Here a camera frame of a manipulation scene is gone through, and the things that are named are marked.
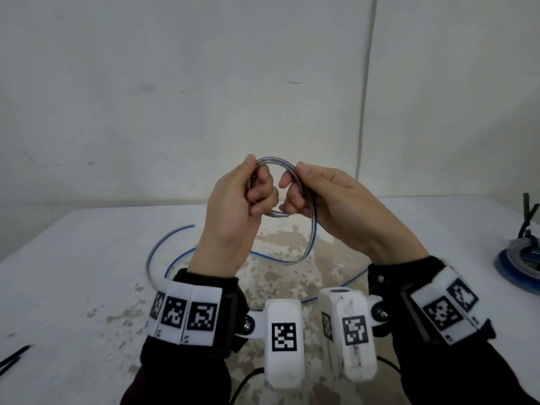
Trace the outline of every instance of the hand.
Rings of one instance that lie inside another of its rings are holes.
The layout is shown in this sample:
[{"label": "hand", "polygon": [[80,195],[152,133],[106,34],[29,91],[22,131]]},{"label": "hand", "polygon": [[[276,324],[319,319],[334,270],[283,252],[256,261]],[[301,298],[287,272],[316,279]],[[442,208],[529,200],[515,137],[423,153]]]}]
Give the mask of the hand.
[{"label": "hand", "polygon": [[187,271],[234,277],[246,261],[262,215],[279,201],[278,189],[266,165],[257,171],[258,184],[245,193],[256,162],[255,156],[248,155],[241,165],[215,184],[208,199],[204,230]]},{"label": "hand", "polygon": [[[303,183],[314,190],[319,224],[350,248],[366,254],[375,265],[394,265],[429,256],[410,229],[394,216],[364,185],[342,170],[296,165]],[[306,200],[285,172],[279,187],[287,191],[280,210],[311,217]]]}]

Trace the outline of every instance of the fingernail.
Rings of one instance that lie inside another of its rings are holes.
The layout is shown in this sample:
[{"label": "fingernail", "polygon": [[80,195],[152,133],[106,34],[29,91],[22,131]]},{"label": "fingernail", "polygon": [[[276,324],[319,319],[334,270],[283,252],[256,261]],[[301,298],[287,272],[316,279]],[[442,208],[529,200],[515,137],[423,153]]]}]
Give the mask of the fingernail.
[{"label": "fingernail", "polygon": [[308,173],[309,172],[309,166],[307,166],[304,162],[298,162],[296,164],[296,169],[300,173]]}]

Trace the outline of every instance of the table surface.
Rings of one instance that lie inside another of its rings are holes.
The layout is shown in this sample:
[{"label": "table surface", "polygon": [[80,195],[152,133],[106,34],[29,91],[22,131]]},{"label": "table surface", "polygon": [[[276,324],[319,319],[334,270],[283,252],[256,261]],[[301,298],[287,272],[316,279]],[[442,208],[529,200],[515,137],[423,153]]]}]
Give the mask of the table surface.
[{"label": "table surface", "polygon": [[[540,298],[507,282],[492,265],[516,237],[522,216],[482,196],[382,201],[469,282],[497,331],[492,344],[523,388],[540,399]],[[156,253],[152,273],[163,276],[177,255],[197,243],[204,213],[205,205],[74,211],[3,261],[0,358],[35,344],[0,378],[3,400],[118,403],[140,366],[143,326],[154,298],[144,274],[147,254],[168,231],[196,224]],[[265,218],[254,249],[293,258],[307,243],[308,230],[300,217]],[[252,304],[270,296],[303,298],[341,283],[367,263],[321,231],[313,254],[292,268],[250,257],[239,272],[240,285]],[[313,307],[304,307],[306,316]],[[306,328],[307,344],[315,342],[315,332]],[[236,368],[229,361],[229,369],[233,379],[241,379],[242,358],[234,361]]]}]

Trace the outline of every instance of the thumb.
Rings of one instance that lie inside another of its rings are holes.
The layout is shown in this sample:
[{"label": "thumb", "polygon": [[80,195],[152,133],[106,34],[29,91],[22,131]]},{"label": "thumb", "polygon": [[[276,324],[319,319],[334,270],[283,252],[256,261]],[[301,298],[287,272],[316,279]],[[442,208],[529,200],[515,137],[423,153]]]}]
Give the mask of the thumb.
[{"label": "thumb", "polygon": [[296,165],[296,171],[298,172],[300,179],[302,179],[302,182],[307,187],[313,189],[324,198],[332,196],[335,185],[325,178],[321,173],[315,171],[304,162],[298,162]]},{"label": "thumb", "polygon": [[257,160],[255,158],[255,155],[247,155],[244,162],[233,169],[229,180],[233,184],[244,185],[255,171],[256,166]]}]

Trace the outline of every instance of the right hand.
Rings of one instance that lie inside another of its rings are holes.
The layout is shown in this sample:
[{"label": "right hand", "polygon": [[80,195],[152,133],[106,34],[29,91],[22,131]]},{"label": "right hand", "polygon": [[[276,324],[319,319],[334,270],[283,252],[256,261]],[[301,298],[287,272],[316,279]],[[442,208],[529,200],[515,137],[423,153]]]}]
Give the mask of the right hand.
[{"label": "right hand", "polygon": [[[394,265],[429,256],[413,232],[344,171],[303,162],[296,165],[296,170],[303,183],[317,194],[314,204],[322,228],[350,248],[366,254],[375,265]],[[311,217],[298,185],[291,183],[291,175],[285,172],[279,187],[290,187],[280,210]]]}]

